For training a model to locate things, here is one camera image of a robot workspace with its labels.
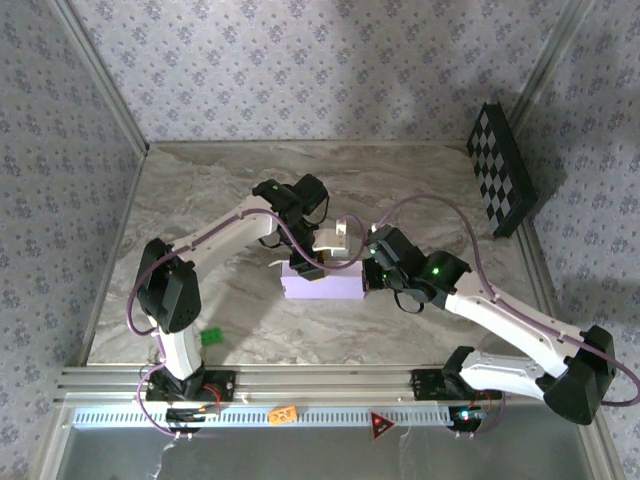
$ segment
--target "black cable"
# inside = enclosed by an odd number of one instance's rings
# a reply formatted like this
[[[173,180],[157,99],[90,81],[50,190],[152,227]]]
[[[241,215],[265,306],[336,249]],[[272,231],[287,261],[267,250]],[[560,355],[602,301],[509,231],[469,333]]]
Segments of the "black cable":
[[[420,302],[420,306],[418,307],[418,310],[416,310],[415,312],[412,312],[410,310],[407,310],[406,308],[404,308],[400,304],[400,298],[398,297],[398,293],[400,293],[399,290],[394,290],[393,291],[393,299],[396,301],[396,305],[398,305],[398,308],[400,310],[402,310],[403,312],[406,312],[406,313],[410,313],[412,315],[417,315],[418,313],[422,313],[422,311],[424,310],[424,303]]]
[[[328,213],[329,213],[329,196],[327,195],[327,200],[324,203],[324,214],[322,214],[322,218],[320,220],[318,220],[317,222],[310,222],[306,218],[303,218],[302,220],[304,220],[304,223],[308,227],[319,227],[320,224],[327,219],[327,214]]]
[[[264,240],[262,240],[261,238],[258,239],[258,242],[260,242],[260,245],[262,245],[263,247],[267,247],[267,248],[278,248],[278,247],[281,247],[282,245],[284,245],[284,243],[282,243],[282,242],[278,242],[275,245],[267,245],[266,243],[264,243]]]

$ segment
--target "gray marble table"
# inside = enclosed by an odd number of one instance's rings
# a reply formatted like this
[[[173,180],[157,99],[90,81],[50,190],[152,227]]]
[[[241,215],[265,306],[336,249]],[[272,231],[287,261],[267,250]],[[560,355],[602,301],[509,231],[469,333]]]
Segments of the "gray marble table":
[[[151,149],[142,171],[89,363],[144,363],[157,355],[150,338],[129,333],[124,316],[149,240],[182,237],[235,207],[260,181],[295,182],[304,173],[319,177],[329,190],[329,219],[352,212],[371,224],[396,200],[416,192],[454,200],[477,229],[492,282],[533,304],[519,253],[510,240],[490,235],[470,160],[458,150],[394,144],[165,145]],[[425,253],[446,249],[472,264],[469,237],[448,207],[419,201],[393,223]],[[287,300],[279,269],[268,265],[288,253],[250,246],[201,282],[203,310],[196,330],[220,327],[225,337],[224,343],[202,349],[208,364],[428,364],[445,361],[458,345],[507,350],[481,327],[433,306],[421,315],[403,313],[390,292],[373,292],[364,300]],[[137,304],[134,318],[148,325]]]

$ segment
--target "green block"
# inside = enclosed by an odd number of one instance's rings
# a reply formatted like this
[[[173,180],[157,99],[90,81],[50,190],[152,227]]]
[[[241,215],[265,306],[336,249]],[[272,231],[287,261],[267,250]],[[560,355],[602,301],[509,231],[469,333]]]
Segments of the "green block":
[[[222,342],[224,342],[224,337],[222,336],[221,328],[216,327],[200,332],[200,343],[203,347]]]

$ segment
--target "purple box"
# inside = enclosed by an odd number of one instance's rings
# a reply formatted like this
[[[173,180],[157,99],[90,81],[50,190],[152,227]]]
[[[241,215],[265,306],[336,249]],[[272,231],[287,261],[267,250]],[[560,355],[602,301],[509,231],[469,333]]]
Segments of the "purple box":
[[[344,270],[330,270],[320,280],[310,282],[282,264],[280,276],[285,298],[341,298],[362,300],[362,262],[356,262]]]

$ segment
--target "patterned wallpaper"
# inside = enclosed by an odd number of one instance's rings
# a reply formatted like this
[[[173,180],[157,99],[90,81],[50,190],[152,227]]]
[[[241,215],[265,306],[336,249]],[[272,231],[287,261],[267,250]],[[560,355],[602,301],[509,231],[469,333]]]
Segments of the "patterned wallpaper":
[[[564,0],[73,0],[148,142],[464,139]]]
[[[0,2],[0,478],[74,362],[137,163],[45,0]]]
[[[543,205],[535,217],[562,312],[597,323],[640,371],[640,6],[596,2],[518,139]],[[631,398],[620,375],[610,396]],[[608,409],[640,479],[640,406]]]

